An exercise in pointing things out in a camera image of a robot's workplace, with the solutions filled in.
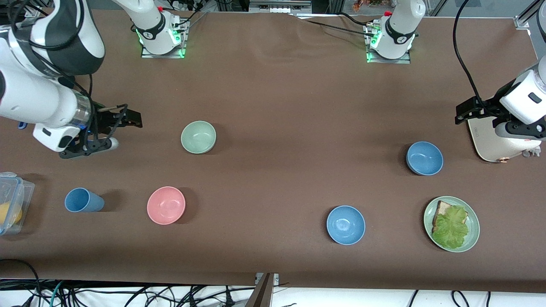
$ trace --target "lettuce leaf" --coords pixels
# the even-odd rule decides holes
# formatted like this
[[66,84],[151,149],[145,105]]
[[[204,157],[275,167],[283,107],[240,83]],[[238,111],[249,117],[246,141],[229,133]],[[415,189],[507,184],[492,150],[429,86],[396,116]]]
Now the lettuce leaf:
[[461,247],[468,234],[468,226],[463,223],[467,213],[463,206],[452,206],[446,214],[436,216],[438,230],[432,233],[432,238],[438,244],[450,249]]

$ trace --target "bread slice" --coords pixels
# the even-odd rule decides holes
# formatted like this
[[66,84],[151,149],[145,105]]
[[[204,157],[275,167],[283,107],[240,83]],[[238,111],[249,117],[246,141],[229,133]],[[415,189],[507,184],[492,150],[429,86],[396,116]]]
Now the bread slice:
[[[439,200],[438,201],[438,208],[436,208],[436,213],[434,214],[434,220],[432,221],[432,225],[434,226],[432,228],[432,232],[435,232],[438,230],[438,227],[436,226],[436,217],[438,216],[438,214],[446,214],[446,211],[447,209],[451,208],[452,205],[442,201],[442,200]],[[468,218],[468,212],[466,213],[466,217],[465,219],[462,221],[462,223],[464,224],[466,222],[466,219]]]

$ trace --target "blue cup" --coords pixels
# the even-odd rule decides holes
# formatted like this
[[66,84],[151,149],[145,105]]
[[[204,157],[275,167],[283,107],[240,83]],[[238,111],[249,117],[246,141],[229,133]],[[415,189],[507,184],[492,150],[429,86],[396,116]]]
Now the blue cup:
[[77,187],[68,192],[64,206],[70,212],[97,212],[104,207],[104,199],[86,188]]

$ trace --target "container lid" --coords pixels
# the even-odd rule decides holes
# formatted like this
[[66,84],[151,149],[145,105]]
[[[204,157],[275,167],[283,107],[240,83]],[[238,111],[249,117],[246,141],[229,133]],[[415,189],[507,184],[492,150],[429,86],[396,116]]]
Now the container lid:
[[0,207],[6,206],[7,208],[0,208],[0,235],[11,225],[9,224],[8,217],[14,213],[13,203],[16,201],[16,197],[19,195],[19,189],[22,188],[22,179],[17,177],[17,174],[12,172],[0,173]]

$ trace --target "plate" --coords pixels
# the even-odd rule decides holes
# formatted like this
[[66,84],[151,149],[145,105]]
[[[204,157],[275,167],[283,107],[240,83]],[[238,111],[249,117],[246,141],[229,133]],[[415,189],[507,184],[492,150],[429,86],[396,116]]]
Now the plate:
[[[440,200],[443,200],[444,202],[455,205],[455,206],[463,206],[465,208],[465,211],[468,212],[468,217],[466,219],[466,226],[468,226],[468,234],[465,236],[465,242],[462,244],[461,247],[458,247],[456,249],[450,249],[448,247],[443,247],[442,245],[438,244],[434,239],[432,238],[432,221],[434,220],[434,215],[436,214],[436,209],[438,208],[438,202]],[[440,248],[450,251],[450,252],[465,252],[471,248],[474,247],[476,242],[479,238],[479,221],[478,216],[476,216],[476,213],[472,208],[465,203],[463,200],[453,197],[453,196],[440,196],[435,199],[433,199],[428,206],[426,206],[425,214],[423,216],[423,222],[425,224],[425,230],[426,234],[429,235],[429,238],[434,242],[434,244],[438,245]]]

